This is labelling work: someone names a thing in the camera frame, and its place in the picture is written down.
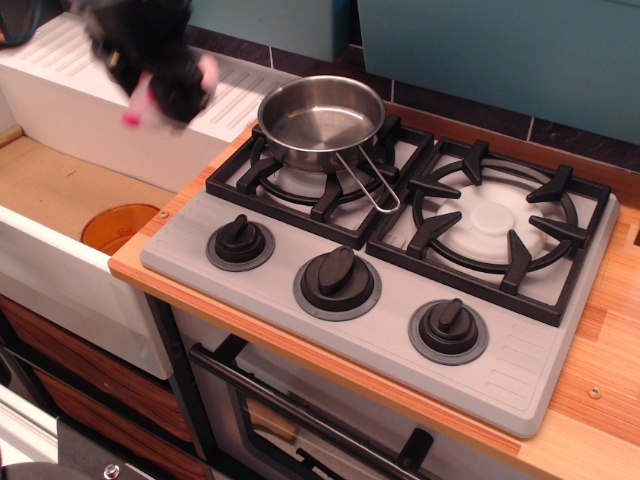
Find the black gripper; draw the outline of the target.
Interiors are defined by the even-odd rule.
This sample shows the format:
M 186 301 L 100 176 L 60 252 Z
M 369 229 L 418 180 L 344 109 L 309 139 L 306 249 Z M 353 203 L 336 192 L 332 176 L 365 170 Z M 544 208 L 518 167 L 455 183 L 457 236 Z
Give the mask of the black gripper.
M 203 75 L 201 56 L 185 40 L 189 1 L 76 1 L 72 11 L 85 22 L 92 52 L 130 100 L 143 72 L 162 110 L 186 120 Z

